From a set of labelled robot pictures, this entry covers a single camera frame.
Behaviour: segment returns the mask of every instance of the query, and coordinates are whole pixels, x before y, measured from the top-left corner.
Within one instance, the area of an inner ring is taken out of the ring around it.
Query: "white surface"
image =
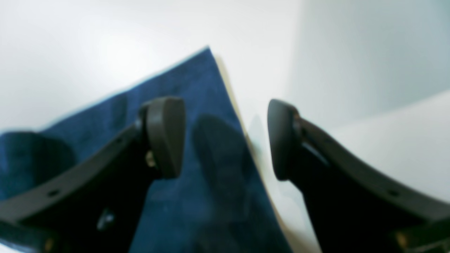
[[[430,102],[413,105],[414,113],[399,111],[402,120],[380,116],[448,89],[448,6],[419,0],[2,0],[0,129],[41,129],[210,45],[290,245],[319,252],[301,193],[272,172],[269,100],[294,103],[370,164],[449,199],[448,177],[435,174],[448,175],[442,154],[449,147],[449,107]],[[429,111],[432,116],[417,115]],[[417,126],[398,136],[410,122]],[[366,134],[381,125],[391,126],[383,138]],[[426,147],[410,146],[417,137]],[[389,153],[381,141],[393,140]],[[410,152],[419,163],[410,162]]]

